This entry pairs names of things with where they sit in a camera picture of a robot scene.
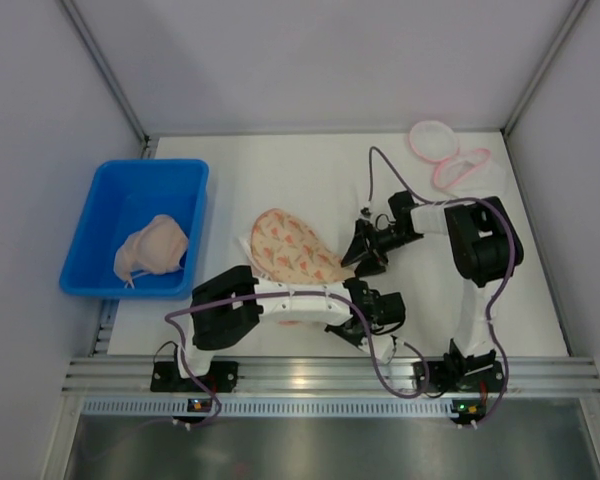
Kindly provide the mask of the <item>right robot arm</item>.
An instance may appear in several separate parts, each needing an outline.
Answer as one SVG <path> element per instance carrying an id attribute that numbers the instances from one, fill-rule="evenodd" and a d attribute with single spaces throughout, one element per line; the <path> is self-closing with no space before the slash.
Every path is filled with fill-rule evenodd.
<path id="1" fill-rule="evenodd" d="M 521 241 L 496 196 L 418 203 L 408 191 L 388 200 L 393 219 L 385 228 L 365 208 L 341 260 L 359 277 L 386 271 L 388 253 L 427 234 L 448 238 L 454 265 L 464 279 L 460 320 L 444 362 L 449 376 L 462 377 L 495 364 L 493 306 L 524 258 Z"/>

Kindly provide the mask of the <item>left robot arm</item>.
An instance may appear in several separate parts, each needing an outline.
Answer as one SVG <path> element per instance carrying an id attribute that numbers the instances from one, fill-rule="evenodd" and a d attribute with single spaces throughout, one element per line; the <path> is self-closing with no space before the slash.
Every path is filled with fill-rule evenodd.
<path id="1" fill-rule="evenodd" d="M 322 285 L 257 278 L 239 265 L 196 287 L 189 325 L 179 334 L 178 373 L 202 377 L 213 357 L 244 340 L 261 323 L 320 324 L 358 350 L 386 363 L 393 351 L 387 336 L 404 325 L 400 293 L 381 294 L 352 277 Z"/>

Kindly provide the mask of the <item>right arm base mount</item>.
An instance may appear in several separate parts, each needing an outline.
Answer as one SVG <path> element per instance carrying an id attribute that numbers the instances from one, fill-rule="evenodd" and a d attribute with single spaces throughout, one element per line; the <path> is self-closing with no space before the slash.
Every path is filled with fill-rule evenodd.
<path id="1" fill-rule="evenodd" d="M 505 375 L 502 364 L 488 356 L 465 360 L 452 359 L 427 361 L 429 382 L 425 393 L 433 398 L 446 393 L 497 393 Z"/>

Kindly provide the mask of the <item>floral orange laundry bag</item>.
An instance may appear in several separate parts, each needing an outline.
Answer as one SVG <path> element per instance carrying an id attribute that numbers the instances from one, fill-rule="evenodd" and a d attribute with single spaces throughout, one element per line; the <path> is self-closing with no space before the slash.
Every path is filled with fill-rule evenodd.
<path id="1" fill-rule="evenodd" d="M 327 298 L 345 296 L 343 282 L 354 272 L 341 266 L 315 229 L 297 216 L 274 208 L 260 214 L 248 233 L 237 242 L 255 276 L 266 286 L 295 294 L 317 291 L 317 296 L 267 299 L 265 316 L 282 324 L 321 323 L 338 326 L 350 318 L 347 305 Z"/>

